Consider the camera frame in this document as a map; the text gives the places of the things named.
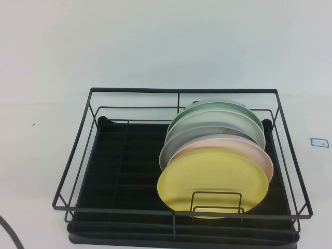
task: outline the white wall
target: white wall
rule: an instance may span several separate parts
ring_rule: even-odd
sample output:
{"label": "white wall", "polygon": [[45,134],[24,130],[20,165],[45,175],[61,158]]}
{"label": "white wall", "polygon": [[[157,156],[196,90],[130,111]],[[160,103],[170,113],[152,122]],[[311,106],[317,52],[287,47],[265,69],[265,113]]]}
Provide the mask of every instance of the white wall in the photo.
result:
{"label": "white wall", "polygon": [[3,1],[0,103],[90,87],[331,94],[332,2]]}

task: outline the yellow plate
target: yellow plate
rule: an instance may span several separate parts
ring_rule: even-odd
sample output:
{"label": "yellow plate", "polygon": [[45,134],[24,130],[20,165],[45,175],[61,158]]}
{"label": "yellow plate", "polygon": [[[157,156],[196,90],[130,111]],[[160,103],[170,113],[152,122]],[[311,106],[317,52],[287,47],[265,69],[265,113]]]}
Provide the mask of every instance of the yellow plate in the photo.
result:
{"label": "yellow plate", "polygon": [[[174,159],[159,177],[157,190],[161,200],[176,211],[190,211],[195,191],[239,192],[241,208],[248,211],[266,195],[268,179],[264,171],[243,155],[220,148],[197,149]],[[197,212],[238,213],[239,195],[196,193],[192,208]]]}

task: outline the dish rack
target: dish rack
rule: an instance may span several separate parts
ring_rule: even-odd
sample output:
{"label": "dish rack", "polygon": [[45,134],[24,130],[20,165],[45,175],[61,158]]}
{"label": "dish rack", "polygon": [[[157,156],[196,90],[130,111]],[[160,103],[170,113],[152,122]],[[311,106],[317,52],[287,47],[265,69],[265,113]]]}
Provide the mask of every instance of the dish rack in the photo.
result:
{"label": "dish rack", "polygon": [[[238,213],[173,211],[157,193],[168,124],[213,97],[241,102],[262,120],[274,165],[268,193],[245,213],[241,193],[229,192],[219,193],[220,205],[239,195]],[[275,89],[91,88],[52,206],[65,211],[73,243],[162,248],[296,248],[300,219],[313,215]]]}

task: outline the plate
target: plate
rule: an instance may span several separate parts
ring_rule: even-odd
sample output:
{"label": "plate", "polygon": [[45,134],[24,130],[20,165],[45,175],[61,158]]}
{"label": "plate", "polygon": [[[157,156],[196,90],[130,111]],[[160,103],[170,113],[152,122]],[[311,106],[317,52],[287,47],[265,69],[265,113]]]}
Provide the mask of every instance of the plate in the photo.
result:
{"label": "plate", "polygon": [[261,130],[264,132],[263,125],[259,118],[247,107],[245,107],[243,104],[233,101],[233,100],[226,100],[226,99],[210,99],[210,100],[203,100],[195,102],[191,105],[188,105],[182,112],[180,112],[174,120],[171,122],[167,129],[167,133],[169,130],[185,115],[199,109],[203,108],[211,108],[211,107],[224,107],[224,108],[230,108],[233,110],[237,110],[241,112],[242,114],[248,116],[251,118],[255,123],[258,124],[258,126],[261,128]]}
{"label": "plate", "polygon": [[185,153],[202,148],[223,148],[238,152],[260,166],[269,182],[272,179],[273,163],[269,155],[254,142],[235,135],[214,134],[191,140],[174,153],[168,164]]}
{"label": "plate", "polygon": [[212,135],[212,134],[231,134],[238,137],[244,137],[248,140],[252,140],[247,134],[236,126],[232,126],[226,123],[194,123],[191,124],[187,130],[176,136],[170,138],[164,145],[159,156],[159,165],[161,170],[164,170],[174,155],[174,153],[185,143],[196,139],[201,136]]}
{"label": "plate", "polygon": [[217,107],[196,110],[181,118],[169,130],[165,144],[171,137],[187,130],[191,125],[195,123],[204,125],[205,122],[222,122],[236,126],[251,137],[262,149],[265,148],[265,136],[258,124],[238,112]]}
{"label": "plate", "polygon": [[230,194],[195,194],[192,207],[207,206],[196,208],[197,212],[238,213],[240,196],[234,192],[241,193],[241,208],[246,212],[265,197],[268,180],[257,164],[241,154],[208,148],[174,159],[161,173],[157,190],[161,200],[175,211],[190,211],[195,191],[227,192]]}

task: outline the black cable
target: black cable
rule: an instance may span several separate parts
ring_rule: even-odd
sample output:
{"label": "black cable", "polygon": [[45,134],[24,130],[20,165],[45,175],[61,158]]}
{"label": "black cable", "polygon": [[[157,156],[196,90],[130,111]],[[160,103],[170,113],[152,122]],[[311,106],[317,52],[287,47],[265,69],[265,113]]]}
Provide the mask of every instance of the black cable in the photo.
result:
{"label": "black cable", "polygon": [[9,234],[11,239],[13,240],[15,246],[17,249],[24,249],[19,237],[17,237],[16,233],[14,230],[11,228],[11,226],[5,221],[5,219],[2,218],[0,215],[0,225],[5,228],[6,232]]}

